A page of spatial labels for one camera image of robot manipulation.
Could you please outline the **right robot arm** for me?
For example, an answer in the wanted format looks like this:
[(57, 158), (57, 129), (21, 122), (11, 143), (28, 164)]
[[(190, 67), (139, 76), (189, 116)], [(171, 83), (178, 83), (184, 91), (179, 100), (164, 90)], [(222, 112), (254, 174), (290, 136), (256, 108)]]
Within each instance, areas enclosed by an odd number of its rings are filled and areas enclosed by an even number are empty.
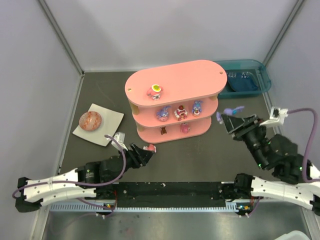
[(267, 127), (257, 115), (241, 118), (222, 114), (222, 122), (235, 141), (244, 142), (258, 167), (271, 170), (277, 181), (239, 173), (234, 191), (239, 197), (272, 198), (296, 204), (320, 214), (320, 184), (314, 182), (319, 170), (298, 153), (298, 145), (281, 134), (266, 137)]

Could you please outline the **purple bunny head toy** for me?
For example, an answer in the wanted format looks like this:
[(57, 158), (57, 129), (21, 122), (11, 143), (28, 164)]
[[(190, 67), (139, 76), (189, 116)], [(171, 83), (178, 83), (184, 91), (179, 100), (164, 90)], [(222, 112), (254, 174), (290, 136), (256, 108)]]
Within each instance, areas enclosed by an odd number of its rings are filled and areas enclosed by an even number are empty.
[(170, 105), (164, 106), (156, 113), (156, 118), (161, 122), (166, 122), (169, 118), (169, 109), (171, 108)]

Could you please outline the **pink bonnet melody toy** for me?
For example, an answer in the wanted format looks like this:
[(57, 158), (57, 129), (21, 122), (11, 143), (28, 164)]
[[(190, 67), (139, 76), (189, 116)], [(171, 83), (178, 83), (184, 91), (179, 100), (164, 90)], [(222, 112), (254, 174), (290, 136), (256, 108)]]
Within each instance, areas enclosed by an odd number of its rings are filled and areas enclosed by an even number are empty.
[(157, 148), (153, 144), (149, 144), (148, 146), (143, 146), (143, 149), (146, 150), (146, 151), (154, 152), (154, 153), (157, 152)]

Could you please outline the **purple bunny striped shirt toy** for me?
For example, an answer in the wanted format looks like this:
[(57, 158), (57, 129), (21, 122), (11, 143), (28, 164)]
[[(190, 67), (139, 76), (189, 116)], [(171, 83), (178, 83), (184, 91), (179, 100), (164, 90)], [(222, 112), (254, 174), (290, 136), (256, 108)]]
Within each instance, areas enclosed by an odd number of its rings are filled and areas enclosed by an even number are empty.
[(219, 124), (223, 123), (222, 119), (222, 114), (228, 115), (228, 116), (233, 116), (237, 113), (242, 112), (245, 109), (245, 106), (237, 106), (235, 108), (225, 108), (222, 113), (216, 112), (216, 120), (218, 121)]

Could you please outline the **pink doll green bow toy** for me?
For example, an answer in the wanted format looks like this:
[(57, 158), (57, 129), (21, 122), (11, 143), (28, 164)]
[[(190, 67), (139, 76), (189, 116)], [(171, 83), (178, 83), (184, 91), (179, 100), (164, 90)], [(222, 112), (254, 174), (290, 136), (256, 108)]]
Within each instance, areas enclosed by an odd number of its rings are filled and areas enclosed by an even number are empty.
[(153, 101), (159, 100), (164, 88), (159, 84), (153, 84), (146, 92), (146, 95)]

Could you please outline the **purple long-ear bunny toy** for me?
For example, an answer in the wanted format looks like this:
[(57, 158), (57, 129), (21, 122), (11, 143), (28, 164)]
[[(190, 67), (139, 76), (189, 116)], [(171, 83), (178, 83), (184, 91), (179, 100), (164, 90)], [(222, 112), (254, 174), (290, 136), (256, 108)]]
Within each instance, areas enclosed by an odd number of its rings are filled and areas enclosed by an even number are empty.
[(202, 103), (203, 101), (202, 100), (196, 100), (194, 103), (193, 103), (193, 106), (192, 106), (192, 115), (194, 117), (199, 117), (201, 112), (202, 112)]

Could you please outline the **red strawberry cake toy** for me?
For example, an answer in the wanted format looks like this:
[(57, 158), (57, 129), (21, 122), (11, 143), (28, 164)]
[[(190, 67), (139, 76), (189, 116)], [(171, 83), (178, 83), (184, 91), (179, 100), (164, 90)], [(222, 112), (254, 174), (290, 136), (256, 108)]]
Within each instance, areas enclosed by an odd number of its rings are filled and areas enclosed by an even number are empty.
[(188, 112), (184, 105), (179, 105), (178, 108), (174, 111), (174, 115), (178, 121), (182, 121), (188, 117)]

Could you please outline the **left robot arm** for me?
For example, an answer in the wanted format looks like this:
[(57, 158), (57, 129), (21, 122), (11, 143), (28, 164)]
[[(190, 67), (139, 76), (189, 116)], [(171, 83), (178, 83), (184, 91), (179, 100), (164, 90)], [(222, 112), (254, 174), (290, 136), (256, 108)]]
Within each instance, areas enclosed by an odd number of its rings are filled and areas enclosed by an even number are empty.
[(18, 179), (12, 196), (20, 213), (29, 213), (41, 207), (73, 199), (107, 199), (113, 194), (112, 184), (122, 178), (129, 169), (147, 165), (157, 148), (153, 144), (138, 147), (132, 143), (113, 142), (119, 154), (101, 161), (86, 163), (66, 173), (45, 179)]

